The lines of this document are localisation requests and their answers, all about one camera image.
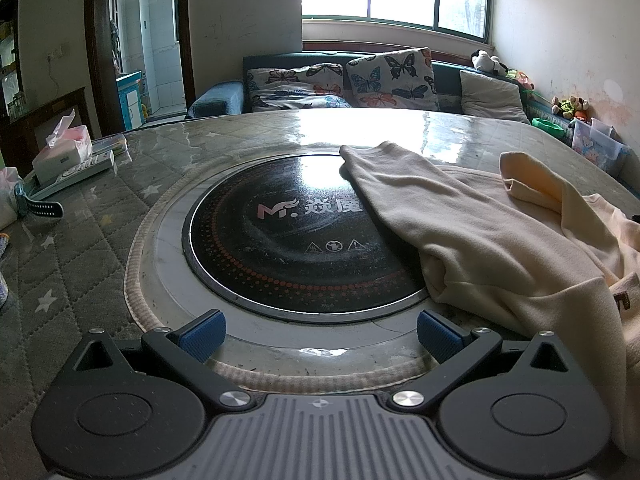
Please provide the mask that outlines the flat white box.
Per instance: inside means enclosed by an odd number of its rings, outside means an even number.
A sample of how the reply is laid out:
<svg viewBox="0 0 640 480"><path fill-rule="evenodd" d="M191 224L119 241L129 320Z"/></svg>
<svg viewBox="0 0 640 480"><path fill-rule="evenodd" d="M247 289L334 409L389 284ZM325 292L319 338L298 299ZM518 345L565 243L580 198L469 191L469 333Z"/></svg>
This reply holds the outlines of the flat white box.
<svg viewBox="0 0 640 480"><path fill-rule="evenodd" d="M89 179L96 174L100 174L106 170L112 170L114 167L114 152L108 150L97 155L92 155L81 164L73 166L60 174L56 180L45 186L37 188L29 193L32 200L44 200L51 195L69 188L83 180Z"/></svg>

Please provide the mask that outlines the green plastic bowl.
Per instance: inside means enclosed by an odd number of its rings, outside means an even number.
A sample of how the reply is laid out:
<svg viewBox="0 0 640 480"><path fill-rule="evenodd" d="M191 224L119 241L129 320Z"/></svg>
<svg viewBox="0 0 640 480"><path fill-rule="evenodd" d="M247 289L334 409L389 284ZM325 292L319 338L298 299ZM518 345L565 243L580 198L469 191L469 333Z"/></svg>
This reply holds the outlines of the green plastic bowl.
<svg viewBox="0 0 640 480"><path fill-rule="evenodd" d="M555 139L563 140L566 137L565 129L551 120L535 117L532 119L532 125Z"/></svg>

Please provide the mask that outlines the dark teal corner sofa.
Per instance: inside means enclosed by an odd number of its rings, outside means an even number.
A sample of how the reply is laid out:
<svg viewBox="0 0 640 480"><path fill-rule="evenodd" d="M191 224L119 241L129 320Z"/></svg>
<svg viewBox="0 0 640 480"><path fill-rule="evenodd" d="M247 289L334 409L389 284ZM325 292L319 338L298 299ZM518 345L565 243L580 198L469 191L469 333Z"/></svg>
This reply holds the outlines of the dark teal corner sofa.
<svg viewBox="0 0 640 480"><path fill-rule="evenodd" d="M424 110L521 122L574 148L612 177L629 155L626 145L584 122L540 114L526 104L527 91L515 79L437 61L427 48L255 55L244 58L242 71L241 80L215 84L199 96L188 117L305 108Z"/></svg>

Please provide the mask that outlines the cream beige sweatshirt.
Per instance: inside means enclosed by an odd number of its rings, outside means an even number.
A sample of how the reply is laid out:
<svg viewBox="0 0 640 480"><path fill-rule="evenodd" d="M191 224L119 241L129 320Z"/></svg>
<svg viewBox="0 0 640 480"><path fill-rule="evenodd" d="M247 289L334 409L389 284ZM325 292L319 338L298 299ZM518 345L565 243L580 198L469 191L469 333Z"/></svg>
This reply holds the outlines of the cream beige sweatshirt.
<svg viewBox="0 0 640 480"><path fill-rule="evenodd" d="M520 152L498 174L437 166L397 144L341 148L380 220L419 252L440 304L523 335L555 332L639 454L639 226Z"/></svg>

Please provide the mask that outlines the small plush toys pile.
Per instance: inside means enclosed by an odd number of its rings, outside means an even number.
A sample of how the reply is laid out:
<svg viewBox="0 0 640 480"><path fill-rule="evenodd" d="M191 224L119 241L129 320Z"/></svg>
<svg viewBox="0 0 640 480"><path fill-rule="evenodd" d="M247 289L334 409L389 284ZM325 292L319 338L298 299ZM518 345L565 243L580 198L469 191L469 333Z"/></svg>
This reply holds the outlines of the small plush toys pile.
<svg viewBox="0 0 640 480"><path fill-rule="evenodd" d="M588 122L589 107L589 102L581 96L570 96L568 99L555 96L551 101L551 113L566 120L578 119Z"/></svg>

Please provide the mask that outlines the butterfly pillow standing upright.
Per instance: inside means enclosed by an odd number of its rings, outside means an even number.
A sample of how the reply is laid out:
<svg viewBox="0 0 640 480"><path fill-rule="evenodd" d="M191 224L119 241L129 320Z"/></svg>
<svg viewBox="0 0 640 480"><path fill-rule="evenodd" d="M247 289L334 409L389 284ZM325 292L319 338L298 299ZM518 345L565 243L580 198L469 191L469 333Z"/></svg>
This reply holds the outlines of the butterfly pillow standing upright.
<svg viewBox="0 0 640 480"><path fill-rule="evenodd" d="M429 48L360 56L349 61L345 70L358 106L439 110Z"/></svg>

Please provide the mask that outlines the clear plastic storage box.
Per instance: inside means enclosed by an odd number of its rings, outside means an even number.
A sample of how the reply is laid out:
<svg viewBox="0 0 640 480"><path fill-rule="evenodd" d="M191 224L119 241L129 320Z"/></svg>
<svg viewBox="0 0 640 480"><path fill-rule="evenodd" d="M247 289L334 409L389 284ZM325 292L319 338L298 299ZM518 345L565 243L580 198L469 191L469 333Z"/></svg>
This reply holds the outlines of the clear plastic storage box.
<svg viewBox="0 0 640 480"><path fill-rule="evenodd" d="M630 153L628 146L579 119L574 119L570 125L573 129L572 149L611 177L618 177Z"/></svg>

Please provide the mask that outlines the butterfly pillow lying flat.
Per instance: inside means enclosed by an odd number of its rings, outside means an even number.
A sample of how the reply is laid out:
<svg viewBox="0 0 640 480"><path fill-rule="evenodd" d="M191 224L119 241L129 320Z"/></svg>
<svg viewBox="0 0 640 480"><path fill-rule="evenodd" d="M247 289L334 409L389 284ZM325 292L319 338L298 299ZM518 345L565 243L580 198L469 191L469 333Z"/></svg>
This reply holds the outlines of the butterfly pillow lying flat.
<svg viewBox="0 0 640 480"><path fill-rule="evenodd" d="M335 63L252 68L246 74L253 112L350 107L343 82L343 67Z"/></svg>

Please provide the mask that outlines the black round induction cooktop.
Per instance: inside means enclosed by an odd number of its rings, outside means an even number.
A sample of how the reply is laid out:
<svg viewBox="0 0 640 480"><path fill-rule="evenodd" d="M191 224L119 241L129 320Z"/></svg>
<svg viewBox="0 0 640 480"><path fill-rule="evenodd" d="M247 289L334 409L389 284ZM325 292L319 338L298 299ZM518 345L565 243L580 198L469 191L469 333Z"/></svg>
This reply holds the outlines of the black round induction cooktop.
<svg viewBox="0 0 640 480"><path fill-rule="evenodd" d="M416 248L376 218L337 155L233 171L192 204L181 241L207 288L268 318L355 323L427 296Z"/></svg>

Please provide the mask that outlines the plain grey cushion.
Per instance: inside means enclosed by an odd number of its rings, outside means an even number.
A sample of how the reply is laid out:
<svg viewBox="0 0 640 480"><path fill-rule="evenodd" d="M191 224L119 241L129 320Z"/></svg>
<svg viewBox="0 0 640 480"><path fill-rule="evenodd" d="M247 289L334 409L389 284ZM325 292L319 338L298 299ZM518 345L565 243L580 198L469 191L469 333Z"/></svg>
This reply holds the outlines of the plain grey cushion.
<svg viewBox="0 0 640 480"><path fill-rule="evenodd" d="M468 70L462 70L459 76L463 114L529 123L516 84Z"/></svg>

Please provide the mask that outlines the light blue small cabinet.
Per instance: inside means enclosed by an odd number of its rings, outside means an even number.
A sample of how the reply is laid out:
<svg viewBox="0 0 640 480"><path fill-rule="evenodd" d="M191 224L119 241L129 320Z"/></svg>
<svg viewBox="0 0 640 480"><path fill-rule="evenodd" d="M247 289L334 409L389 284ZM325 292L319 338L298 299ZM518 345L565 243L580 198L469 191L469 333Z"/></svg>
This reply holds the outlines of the light blue small cabinet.
<svg viewBox="0 0 640 480"><path fill-rule="evenodd" d="M141 70L116 78L122 121L126 131L140 128L144 124L140 93L141 79Z"/></svg>

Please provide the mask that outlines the panda plush toy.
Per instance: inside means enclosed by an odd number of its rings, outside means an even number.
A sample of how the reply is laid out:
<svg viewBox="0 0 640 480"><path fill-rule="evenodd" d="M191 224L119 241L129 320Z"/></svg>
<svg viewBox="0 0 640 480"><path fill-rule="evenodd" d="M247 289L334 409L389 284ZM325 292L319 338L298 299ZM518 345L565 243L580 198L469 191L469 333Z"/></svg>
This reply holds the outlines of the panda plush toy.
<svg viewBox="0 0 640 480"><path fill-rule="evenodd" d="M490 55L485 50L473 52L471 63L476 70L492 76L505 77L509 70L497 55Z"/></svg>

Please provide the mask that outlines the pink white tissue pack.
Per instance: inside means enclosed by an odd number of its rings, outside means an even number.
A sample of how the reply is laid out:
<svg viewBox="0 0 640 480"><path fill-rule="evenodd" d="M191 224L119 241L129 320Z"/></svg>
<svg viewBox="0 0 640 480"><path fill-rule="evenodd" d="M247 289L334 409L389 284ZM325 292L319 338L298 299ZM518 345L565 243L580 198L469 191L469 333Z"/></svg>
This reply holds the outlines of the pink white tissue pack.
<svg viewBox="0 0 640 480"><path fill-rule="evenodd" d="M85 125L72 126L74 110L64 115L46 137L46 145L32 160L40 185L54 182L64 171L81 164L92 154L90 133Z"/></svg>

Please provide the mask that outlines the dark wooden cabinet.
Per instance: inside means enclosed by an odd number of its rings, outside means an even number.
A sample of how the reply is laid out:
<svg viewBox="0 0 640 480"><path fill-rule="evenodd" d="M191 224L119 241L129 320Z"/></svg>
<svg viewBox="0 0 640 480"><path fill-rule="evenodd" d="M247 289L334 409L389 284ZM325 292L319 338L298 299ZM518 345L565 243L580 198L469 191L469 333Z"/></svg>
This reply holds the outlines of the dark wooden cabinet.
<svg viewBox="0 0 640 480"><path fill-rule="evenodd" d="M1 156L8 167L21 176L32 171L32 160L46 145L44 137L55 122L75 112L73 126L85 125L93 136L85 88L81 87L42 105L27 103L20 55L18 4L20 0L1 0Z"/></svg>

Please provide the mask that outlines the grey quilted star tablecloth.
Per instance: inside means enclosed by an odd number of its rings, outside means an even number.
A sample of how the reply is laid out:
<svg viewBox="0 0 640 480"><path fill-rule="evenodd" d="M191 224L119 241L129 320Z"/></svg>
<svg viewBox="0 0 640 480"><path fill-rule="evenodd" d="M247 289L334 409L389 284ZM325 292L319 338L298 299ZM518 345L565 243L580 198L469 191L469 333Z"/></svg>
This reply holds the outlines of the grey quilted star tablecloth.
<svg viewBox="0 0 640 480"><path fill-rule="evenodd" d="M44 469L30 421L83 333L139 333L124 297L129 248L145 215L168 188L204 162L227 168L311 148L336 151L390 141L446 162L493 172L502 153L531 154L633 216L639 196L558 140L518 122L490 122L420 110L289 110L185 120L128 134L113 170L58 196L61 220L28 217L9 227L1 272L1 474L39 479Z"/></svg>

